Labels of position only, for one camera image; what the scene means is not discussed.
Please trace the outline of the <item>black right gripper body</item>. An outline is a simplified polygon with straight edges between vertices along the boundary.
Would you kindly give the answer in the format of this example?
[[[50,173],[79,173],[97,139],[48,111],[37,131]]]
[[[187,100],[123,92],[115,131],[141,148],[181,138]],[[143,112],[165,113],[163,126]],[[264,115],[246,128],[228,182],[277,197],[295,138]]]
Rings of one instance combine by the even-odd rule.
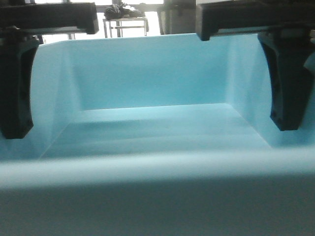
[[[315,27],[313,0],[227,0],[196,6],[196,34],[202,41],[291,26]]]

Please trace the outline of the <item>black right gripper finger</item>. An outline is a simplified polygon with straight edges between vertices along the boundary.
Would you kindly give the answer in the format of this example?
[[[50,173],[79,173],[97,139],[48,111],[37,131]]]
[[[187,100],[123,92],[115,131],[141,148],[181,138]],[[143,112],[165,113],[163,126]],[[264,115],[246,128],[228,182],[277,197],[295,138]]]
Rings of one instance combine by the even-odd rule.
[[[314,77],[305,62],[314,53],[308,28],[260,32],[271,83],[270,118],[281,131],[297,130],[303,120]]]

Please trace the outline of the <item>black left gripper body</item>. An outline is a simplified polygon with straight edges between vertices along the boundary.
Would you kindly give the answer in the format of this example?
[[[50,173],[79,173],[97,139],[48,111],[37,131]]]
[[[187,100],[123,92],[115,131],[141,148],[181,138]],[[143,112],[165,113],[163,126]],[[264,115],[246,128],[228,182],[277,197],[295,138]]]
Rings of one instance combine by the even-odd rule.
[[[0,28],[15,28],[29,34],[99,31],[96,5],[92,2],[2,5]]]

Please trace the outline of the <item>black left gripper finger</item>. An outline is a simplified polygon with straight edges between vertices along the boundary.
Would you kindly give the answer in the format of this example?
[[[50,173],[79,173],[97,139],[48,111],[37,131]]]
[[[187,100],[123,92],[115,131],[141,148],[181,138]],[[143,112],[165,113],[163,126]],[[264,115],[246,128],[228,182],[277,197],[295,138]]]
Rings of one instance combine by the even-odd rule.
[[[39,41],[17,27],[0,31],[0,131],[22,139],[33,127],[32,65]]]

